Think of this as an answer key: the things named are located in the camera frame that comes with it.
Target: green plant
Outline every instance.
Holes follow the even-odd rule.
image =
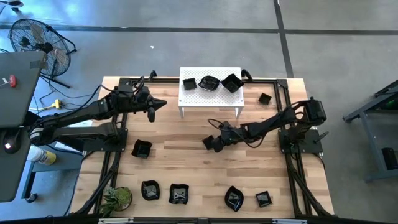
[[[113,211],[121,211],[130,206],[132,200],[132,193],[127,187],[118,187],[114,189],[110,187],[106,190],[104,199],[105,204],[99,207],[103,217],[110,217]]]

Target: wooden tabletop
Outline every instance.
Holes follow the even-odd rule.
[[[117,86],[120,77],[104,77],[103,85]],[[287,79],[291,102],[306,100],[303,79]],[[277,112],[274,88],[270,84],[244,85],[244,109],[239,120],[234,109],[186,108],[185,118],[178,112],[177,83],[146,83],[151,94],[167,105],[156,111],[154,123],[143,113],[129,114],[129,136],[122,154],[116,186],[129,187],[133,194],[131,206],[114,213],[118,217],[210,217],[210,218],[277,218],[293,217],[292,199],[284,156],[280,153],[277,131],[267,134],[262,145],[251,149],[244,143],[226,147],[220,153],[207,151],[201,140],[220,131],[207,123],[208,118],[229,121],[231,125],[262,121]],[[269,105],[258,103],[260,94],[272,96]],[[99,97],[108,92],[101,89]],[[95,121],[99,125],[106,121]],[[153,143],[150,156],[140,159],[131,155],[137,139]],[[100,179],[104,153],[95,152],[83,161],[73,197],[71,212],[83,206]],[[311,154],[303,154],[308,188],[330,213],[333,207],[322,163]],[[160,185],[160,199],[146,201],[141,195],[141,182],[156,180]],[[171,184],[187,184],[189,201],[186,205],[169,203]],[[226,191],[235,186],[244,194],[238,212],[224,203]],[[255,195],[267,190],[272,205],[259,208]],[[301,190],[297,191],[300,208],[304,212]]]

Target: gray floor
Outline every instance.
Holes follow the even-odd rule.
[[[277,28],[272,0],[97,2],[26,0],[22,14],[17,16],[5,8],[0,21],[12,23],[29,17],[49,24],[86,26]],[[280,0],[280,6],[287,29],[398,29],[397,1]],[[7,32],[0,30],[0,48],[12,50]],[[59,88],[70,96],[89,94],[105,75],[148,75],[156,70],[159,75],[177,76],[180,67],[189,66],[242,67],[255,77],[286,77],[277,34],[62,34],[78,46],[68,72],[60,77],[73,86],[71,90]],[[341,117],[397,79],[398,37],[288,35],[287,43],[295,77],[305,79],[308,94],[322,100],[328,116],[319,129],[330,132],[323,145],[335,213],[397,222],[398,179],[364,183],[364,176],[376,170],[368,141],[359,121],[345,124]],[[48,92],[46,83],[40,82],[35,96]],[[44,103],[56,98],[77,104],[85,101],[71,101],[54,93]],[[41,200],[26,204],[18,199],[19,191],[15,201],[0,204],[0,220],[62,215],[76,174],[41,174],[34,185]]]

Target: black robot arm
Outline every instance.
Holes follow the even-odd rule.
[[[303,108],[303,112],[296,113],[299,108]],[[303,116],[298,119],[296,114],[303,114]],[[265,121],[241,124],[239,128],[232,127],[227,121],[221,123],[217,120],[209,119],[209,123],[219,129],[221,134],[206,147],[208,149],[213,148],[215,152],[220,152],[225,146],[238,142],[245,142],[250,147],[258,147],[269,131],[293,123],[297,123],[297,125],[289,128],[289,141],[296,143],[304,138],[305,133],[312,126],[320,125],[325,120],[326,114],[323,110],[322,102],[313,98],[293,103],[282,112]],[[212,121],[219,122],[220,125],[216,127]],[[257,146],[250,145],[250,143],[258,140],[261,140],[261,142]]]
[[[167,102],[150,95],[148,87],[143,82],[135,89],[129,85],[121,85],[100,100],[92,102],[87,107],[77,110],[44,116],[38,119],[30,132],[30,141],[36,146],[50,144],[54,141],[68,141],[76,146],[74,139],[102,139],[104,141],[117,138],[120,131],[115,123],[104,123],[98,127],[64,128],[65,126],[86,121],[110,119],[119,113],[144,112],[148,114],[149,122],[155,121],[155,111]]]

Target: table leg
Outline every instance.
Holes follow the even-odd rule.
[[[242,109],[243,109],[243,107],[235,108],[235,117],[236,117],[236,119],[238,119],[239,116],[241,115]]]
[[[182,106],[179,106],[178,108],[180,109],[181,119],[184,119],[184,108]]]

